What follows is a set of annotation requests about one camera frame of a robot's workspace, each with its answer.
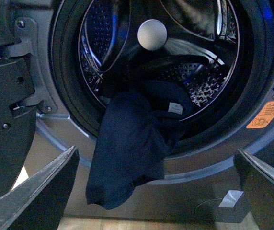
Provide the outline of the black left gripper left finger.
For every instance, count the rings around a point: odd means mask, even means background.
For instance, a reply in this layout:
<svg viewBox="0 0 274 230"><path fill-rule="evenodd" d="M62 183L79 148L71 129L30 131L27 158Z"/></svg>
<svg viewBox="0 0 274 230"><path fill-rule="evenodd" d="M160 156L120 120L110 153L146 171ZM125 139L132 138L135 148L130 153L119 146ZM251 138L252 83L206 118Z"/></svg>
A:
<svg viewBox="0 0 274 230"><path fill-rule="evenodd" d="M56 230L74 186L79 151L70 147L0 197L0 230Z"/></svg>

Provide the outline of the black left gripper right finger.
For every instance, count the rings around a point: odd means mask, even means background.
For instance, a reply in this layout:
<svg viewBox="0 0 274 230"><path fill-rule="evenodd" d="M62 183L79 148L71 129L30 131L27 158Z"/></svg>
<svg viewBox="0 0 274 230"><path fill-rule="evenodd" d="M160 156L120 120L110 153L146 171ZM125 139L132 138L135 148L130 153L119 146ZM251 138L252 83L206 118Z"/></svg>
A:
<svg viewBox="0 0 274 230"><path fill-rule="evenodd" d="M244 149L233 163L259 229L274 230L274 168Z"/></svg>

